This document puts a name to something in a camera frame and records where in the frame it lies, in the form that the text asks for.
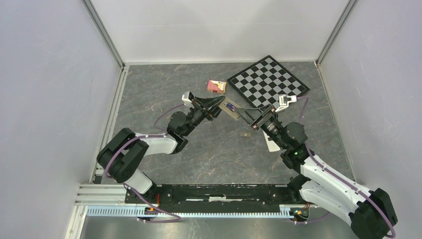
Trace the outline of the purple battery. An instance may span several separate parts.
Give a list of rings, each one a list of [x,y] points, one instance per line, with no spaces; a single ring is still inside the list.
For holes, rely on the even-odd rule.
[[[234,111],[234,110],[236,109],[236,107],[235,107],[233,104],[231,104],[231,103],[227,103],[227,104],[226,104],[226,107],[227,107],[228,109],[232,110],[232,111]]]

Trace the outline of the beige battery cover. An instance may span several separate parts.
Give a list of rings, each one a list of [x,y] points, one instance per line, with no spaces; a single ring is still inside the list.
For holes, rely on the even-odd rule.
[[[240,137],[252,137],[252,134],[250,132],[241,132],[239,134]]]

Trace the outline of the red and white remote control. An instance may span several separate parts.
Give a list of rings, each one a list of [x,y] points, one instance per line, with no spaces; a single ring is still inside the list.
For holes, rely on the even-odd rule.
[[[281,150],[280,147],[264,131],[262,131],[262,132],[263,132],[263,135],[264,135],[264,139],[265,139],[268,151],[269,152],[280,151]]]

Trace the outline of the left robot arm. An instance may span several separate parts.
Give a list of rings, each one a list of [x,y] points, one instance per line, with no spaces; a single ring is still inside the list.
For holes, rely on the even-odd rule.
[[[154,182],[138,167],[143,157],[155,154],[176,154],[187,145],[187,136],[203,121],[217,118],[225,96],[199,98],[191,92],[182,96],[187,113],[175,111],[161,134],[135,133],[121,129],[97,155],[104,176],[135,190],[145,203],[156,198]]]

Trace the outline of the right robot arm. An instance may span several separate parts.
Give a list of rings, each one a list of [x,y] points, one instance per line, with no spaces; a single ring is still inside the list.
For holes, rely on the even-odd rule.
[[[346,222],[360,239],[394,239],[398,218],[390,195],[347,178],[325,163],[306,143],[308,137],[300,122],[286,126],[272,106],[237,108],[237,114],[251,128],[263,130],[284,152],[280,155],[290,169],[299,173],[300,184],[287,190],[293,203],[314,203]]]

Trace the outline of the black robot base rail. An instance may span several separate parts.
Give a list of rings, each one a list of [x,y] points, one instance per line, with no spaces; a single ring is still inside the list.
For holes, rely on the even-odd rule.
[[[312,203],[299,194],[301,176],[289,184],[154,184],[138,197],[127,189],[125,202],[145,199],[161,210],[180,217],[281,216],[305,221]]]

